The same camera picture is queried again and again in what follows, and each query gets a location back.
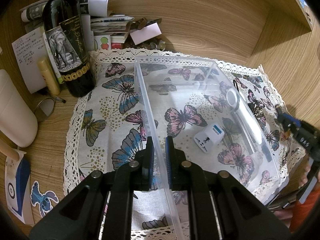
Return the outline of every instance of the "elephant illustration on label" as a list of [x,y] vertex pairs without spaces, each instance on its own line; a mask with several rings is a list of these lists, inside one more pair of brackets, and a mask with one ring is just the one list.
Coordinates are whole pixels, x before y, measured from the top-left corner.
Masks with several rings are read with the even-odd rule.
[[52,56],[59,71],[64,72],[81,64],[77,53],[73,49],[61,27],[54,29],[48,36],[48,43],[51,48]]

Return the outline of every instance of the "elephant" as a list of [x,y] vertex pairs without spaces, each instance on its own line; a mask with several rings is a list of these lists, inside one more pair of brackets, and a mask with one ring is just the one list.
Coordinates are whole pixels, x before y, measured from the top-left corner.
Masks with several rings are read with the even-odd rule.
[[51,37],[49,38],[49,44],[53,58],[56,61],[59,70],[62,69],[61,62],[59,61],[59,56],[62,58],[65,67],[69,65],[67,61],[67,53],[70,53],[72,55],[72,64],[77,61],[77,54],[71,46],[71,43],[67,40],[67,37],[63,33],[55,33],[51,35]]

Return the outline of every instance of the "wooden stick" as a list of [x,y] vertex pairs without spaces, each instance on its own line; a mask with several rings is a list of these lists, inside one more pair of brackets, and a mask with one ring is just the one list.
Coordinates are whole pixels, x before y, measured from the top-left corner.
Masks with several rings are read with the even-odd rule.
[[19,153],[17,153],[14,149],[12,149],[9,145],[7,145],[3,140],[0,139],[0,152],[4,155],[12,158],[15,161],[20,159]]

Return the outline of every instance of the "circle logo on box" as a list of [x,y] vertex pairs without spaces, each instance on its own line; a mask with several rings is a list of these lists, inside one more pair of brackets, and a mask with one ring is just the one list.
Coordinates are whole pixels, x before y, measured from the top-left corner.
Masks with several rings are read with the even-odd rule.
[[9,184],[8,184],[8,192],[9,192],[10,197],[12,199],[14,199],[16,196],[16,193],[14,192],[14,187],[11,182],[9,182]]

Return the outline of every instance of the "lace trim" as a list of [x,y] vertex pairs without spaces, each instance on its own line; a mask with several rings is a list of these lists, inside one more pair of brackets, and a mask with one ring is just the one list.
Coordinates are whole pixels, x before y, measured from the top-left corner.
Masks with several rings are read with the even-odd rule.
[[[92,63],[93,63],[93,71],[95,73],[96,78],[98,77],[98,73],[100,72],[101,64],[108,62],[120,62],[120,63],[128,63],[134,62],[136,56],[176,56],[176,57],[195,57],[193,55],[185,55],[182,53],[172,53],[168,51],[158,51],[158,50],[145,50],[145,49],[113,49],[113,50],[100,50],[100,51],[91,51],[89,52]],[[243,67],[240,65],[227,63],[221,60],[214,59],[218,66],[223,71],[229,71],[233,73],[239,73],[242,75],[250,75],[250,76],[261,76],[264,83],[269,87],[269,90],[272,91],[270,94],[271,97],[278,102],[283,111],[287,111],[284,101],[282,100],[281,95],[275,89],[273,84],[268,79],[268,76],[263,71],[262,66],[260,65],[257,69],[251,69],[247,67]],[[78,103],[75,105],[73,116],[69,123],[69,131],[67,133],[67,145],[65,149],[65,165],[64,165],[64,184],[63,191],[64,195],[67,195],[79,182],[79,168],[77,161],[77,152],[80,140],[80,131],[83,120],[84,111],[86,108],[88,95],[79,98]],[[305,155],[303,150],[297,151],[288,162],[282,166],[280,170],[281,182],[285,181],[288,173],[294,167],[294,165],[298,162],[298,160]],[[254,194],[259,195],[262,194],[262,188],[257,188]],[[189,227],[188,222],[181,224],[183,228],[184,235],[186,239],[189,239]],[[171,227],[166,228],[157,228],[151,230],[133,230],[131,239],[176,239],[176,235]]]

